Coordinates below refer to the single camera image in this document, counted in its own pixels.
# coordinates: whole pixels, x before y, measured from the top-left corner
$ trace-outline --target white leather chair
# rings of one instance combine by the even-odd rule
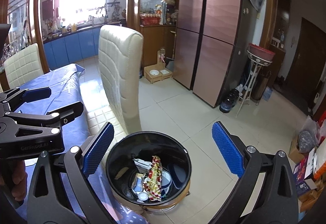
[[[11,89],[43,75],[38,45],[32,44],[6,59],[4,70]]]
[[[138,107],[139,69],[143,36],[137,31],[105,25],[99,37],[98,61],[109,106],[87,114],[90,134],[95,135],[106,121],[114,125],[110,149],[126,135],[141,131]]]

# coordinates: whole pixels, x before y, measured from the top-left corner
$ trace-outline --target basket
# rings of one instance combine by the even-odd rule
[[[257,45],[254,45],[252,43],[249,44],[248,50],[253,55],[257,56],[258,58],[261,58],[266,61],[272,61],[275,53],[273,51],[270,51],[268,49],[259,47]]]
[[[141,17],[141,24],[144,26],[159,25],[160,17]]]

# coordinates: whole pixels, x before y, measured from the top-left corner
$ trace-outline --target plastic bag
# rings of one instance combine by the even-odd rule
[[[299,132],[298,149],[300,153],[310,152],[318,145],[317,134],[319,134],[319,125],[308,116]]]

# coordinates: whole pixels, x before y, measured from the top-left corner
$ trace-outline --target blue gripper pad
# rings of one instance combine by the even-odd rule
[[[114,134],[115,130],[113,125],[111,123],[106,123],[99,131],[99,134],[95,136],[97,138],[96,141],[92,143],[90,148],[87,147],[88,151],[84,155],[84,165],[82,169],[86,178],[94,174],[97,170],[97,167],[113,140]]]
[[[211,134],[231,173],[241,178],[245,172],[243,156],[230,139],[229,133],[216,122],[211,128]]]

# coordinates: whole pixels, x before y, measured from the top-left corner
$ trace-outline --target refrigerator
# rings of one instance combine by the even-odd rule
[[[217,106],[240,81],[256,16],[249,0],[179,0],[174,79]]]

